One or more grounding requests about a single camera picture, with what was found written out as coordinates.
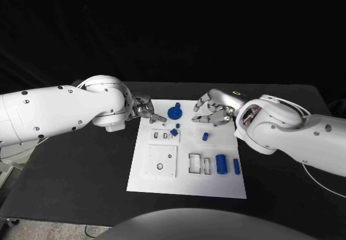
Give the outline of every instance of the gray round object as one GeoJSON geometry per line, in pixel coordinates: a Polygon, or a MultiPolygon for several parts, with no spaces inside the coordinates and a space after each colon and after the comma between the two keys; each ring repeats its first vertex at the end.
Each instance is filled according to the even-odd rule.
{"type": "Polygon", "coordinates": [[[233,212],[177,208],[131,218],[97,240],[312,240],[298,231],[233,212]]]}

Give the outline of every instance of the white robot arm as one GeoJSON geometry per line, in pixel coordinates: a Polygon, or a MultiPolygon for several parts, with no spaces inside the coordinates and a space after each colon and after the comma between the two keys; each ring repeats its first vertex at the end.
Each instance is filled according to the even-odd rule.
{"type": "Polygon", "coordinates": [[[135,117],[165,122],[154,114],[149,96],[132,95],[112,76],[93,76],[77,87],[12,92],[0,95],[0,148],[71,132],[90,121],[113,132],[135,117]]]}
{"type": "Polygon", "coordinates": [[[233,135],[262,154],[285,152],[299,163],[346,177],[346,119],[309,115],[292,102],[263,95],[247,101],[239,92],[211,89],[194,111],[207,102],[213,112],[193,122],[223,125],[234,117],[233,135]]]}

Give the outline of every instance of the black table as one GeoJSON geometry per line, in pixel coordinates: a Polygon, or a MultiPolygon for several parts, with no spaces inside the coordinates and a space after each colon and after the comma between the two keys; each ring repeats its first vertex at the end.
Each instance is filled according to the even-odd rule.
{"type": "MultiPolygon", "coordinates": [[[[316,89],[308,85],[125,82],[152,99],[197,100],[211,88],[242,92],[249,99],[269,94],[328,115],[316,89]]],[[[254,152],[239,140],[239,157],[247,199],[128,192],[139,119],[106,132],[89,124],[51,137],[34,150],[0,216],[110,227],[148,212],[205,208],[269,220],[319,239],[346,237],[346,199],[309,179],[302,166],[280,151],[254,152]]],[[[346,178],[308,168],[337,192],[346,178]]]]}

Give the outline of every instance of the blue object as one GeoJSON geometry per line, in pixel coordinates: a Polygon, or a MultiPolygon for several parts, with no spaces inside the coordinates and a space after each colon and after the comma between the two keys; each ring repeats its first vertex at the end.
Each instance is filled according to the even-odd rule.
{"type": "Polygon", "coordinates": [[[182,112],[181,112],[181,109],[180,109],[180,103],[177,102],[174,104],[174,107],[171,107],[168,110],[167,110],[167,117],[172,120],[177,120],[182,115],[182,112]]]}
{"type": "Polygon", "coordinates": [[[216,155],[216,169],[217,174],[227,174],[227,163],[226,163],[226,156],[224,155],[216,155]]]}
{"type": "Polygon", "coordinates": [[[231,163],[233,163],[233,172],[234,172],[236,175],[239,175],[240,174],[240,169],[239,169],[239,162],[237,162],[236,158],[231,160],[231,163]]]}
{"type": "Polygon", "coordinates": [[[204,132],[204,133],[203,133],[203,137],[201,137],[203,141],[207,140],[207,136],[208,136],[208,134],[207,134],[207,132],[204,132]]]}
{"type": "Polygon", "coordinates": [[[175,136],[175,135],[178,134],[178,132],[177,132],[177,130],[175,130],[174,128],[169,130],[169,134],[171,134],[172,136],[175,136]]]}

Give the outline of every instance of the circular hole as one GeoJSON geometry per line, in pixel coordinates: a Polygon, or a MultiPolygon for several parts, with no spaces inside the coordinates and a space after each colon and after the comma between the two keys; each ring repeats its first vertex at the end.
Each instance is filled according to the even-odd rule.
{"type": "Polygon", "coordinates": [[[325,132],[329,132],[331,131],[331,126],[327,124],[324,129],[325,129],[325,132]]]}

